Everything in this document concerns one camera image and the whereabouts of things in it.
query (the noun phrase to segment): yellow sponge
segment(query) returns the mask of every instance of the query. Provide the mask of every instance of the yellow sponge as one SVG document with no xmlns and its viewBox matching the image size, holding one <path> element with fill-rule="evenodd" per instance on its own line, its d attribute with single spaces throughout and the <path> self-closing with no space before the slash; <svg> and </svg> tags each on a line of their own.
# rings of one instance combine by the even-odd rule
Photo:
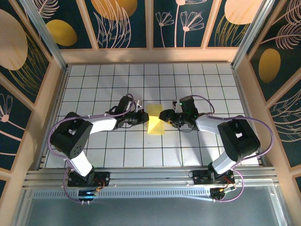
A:
<svg viewBox="0 0 301 226">
<path fill-rule="evenodd" d="M 147 133 L 153 135 L 165 134 L 164 122 L 159 119 L 160 113 L 163 111 L 162 105 L 147 105 L 146 112 L 149 114 L 147 125 Z"/>
</svg>

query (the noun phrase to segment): yellow object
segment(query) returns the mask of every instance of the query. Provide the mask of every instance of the yellow object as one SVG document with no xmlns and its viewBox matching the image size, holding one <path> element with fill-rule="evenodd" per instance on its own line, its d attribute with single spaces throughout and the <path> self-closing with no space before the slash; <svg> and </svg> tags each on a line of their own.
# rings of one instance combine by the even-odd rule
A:
<svg viewBox="0 0 301 226">
<path fill-rule="evenodd" d="M 9 70 L 20 69 L 26 59 L 28 44 L 20 23 L 0 9 L 0 65 Z"/>
<path fill-rule="evenodd" d="M 162 105 L 147 105 L 146 112 L 149 114 L 147 124 L 147 133 L 153 135 L 165 134 L 164 122 L 159 119 L 160 113 L 163 111 Z"/>
<path fill-rule="evenodd" d="M 126 11 L 127 16 L 130 17 L 137 9 L 137 0 L 91 0 L 95 10 L 104 18 L 109 20 L 116 20 L 118 12 L 116 3 Z"/>
<path fill-rule="evenodd" d="M 63 20 L 51 20 L 46 27 L 57 44 L 71 46 L 77 41 L 74 29 Z"/>
<path fill-rule="evenodd" d="M 249 24 L 253 21 L 262 0 L 227 0 L 226 19 L 232 24 Z"/>
<path fill-rule="evenodd" d="M 281 57 L 277 50 L 265 50 L 259 60 L 259 77 L 264 83 L 269 83 L 277 76 L 281 65 Z"/>
</svg>

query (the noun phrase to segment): white grid floor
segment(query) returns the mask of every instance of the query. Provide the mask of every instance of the white grid floor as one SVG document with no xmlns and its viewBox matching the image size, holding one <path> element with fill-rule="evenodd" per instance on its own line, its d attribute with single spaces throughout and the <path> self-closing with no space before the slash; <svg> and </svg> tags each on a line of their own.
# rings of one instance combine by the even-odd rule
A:
<svg viewBox="0 0 301 226">
<path fill-rule="evenodd" d="M 73 65 L 59 109 L 102 114 L 126 93 L 148 104 L 171 109 L 172 101 L 194 94 L 209 98 L 217 116 L 244 115 L 230 64 Z M 199 112 L 210 111 L 195 98 Z M 158 167 L 208 165 L 224 151 L 219 136 L 209 132 L 179 132 L 166 125 L 164 135 L 149 135 L 145 125 L 92 134 L 84 152 L 95 167 Z M 257 159 L 243 165 L 258 165 Z M 65 162 L 46 155 L 46 168 L 64 168 Z"/>
</svg>

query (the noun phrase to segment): metal bracket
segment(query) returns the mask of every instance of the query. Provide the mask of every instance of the metal bracket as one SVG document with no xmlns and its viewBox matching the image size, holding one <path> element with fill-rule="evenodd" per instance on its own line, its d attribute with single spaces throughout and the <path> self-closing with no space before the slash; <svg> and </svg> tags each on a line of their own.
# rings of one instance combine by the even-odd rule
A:
<svg viewBox="0 0 301 226">
<path fill-rule="evenodd" d="M 95 172 L 94 174 L 94 183 L 87 185 L 87 183 L 75 172 L 69 173 L 69 179 L 68 179 L 68 187 L 99 187 L 101 186 L 107 187 L 109 186 L 110 182 L 110 172 Z"/>
</svg>

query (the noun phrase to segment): yellow circle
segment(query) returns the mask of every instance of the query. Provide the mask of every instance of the yellow circle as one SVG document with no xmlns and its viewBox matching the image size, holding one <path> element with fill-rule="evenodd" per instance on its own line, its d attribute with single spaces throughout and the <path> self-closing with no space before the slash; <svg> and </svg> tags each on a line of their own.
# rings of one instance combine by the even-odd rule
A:
<svg viewBox="0 0 301 226">
<path fill-rule="evenodd" d="M 232 24 L 249 24 L 253 21 L 262 0 L 227 0 L 226 19 Z"/>
<path fill-rule="evenodd" d="M 277 76 L 281 65 L 281 57 L 277 50 L 265 50 L 259 60 L 259 77 L 264 83 L 269 83 Z"/>
<path fill-rule="evenodd" d="M 95 10 L 104 18 L 109 20 L 117 20 L 118 14 L 116 3 L 119 5 L 120 10 L 124 8 L 127 16 L 130 17 L 137 9 L 137 0 L 91 0 Z"/>
<path fill-rule="evenodd" d="M 20 23 L 2 9 L 0 9 L 0 46 L 2 67 L 18 70 L 24 65 L 28 51 L 26 33 Z"/>
<path fill-rule="evenodd" d="M 63 20 L 51 20 L 46 27 L 57 44 L 71 46 L 77 41 L 74 29 Z"/>
</svg>

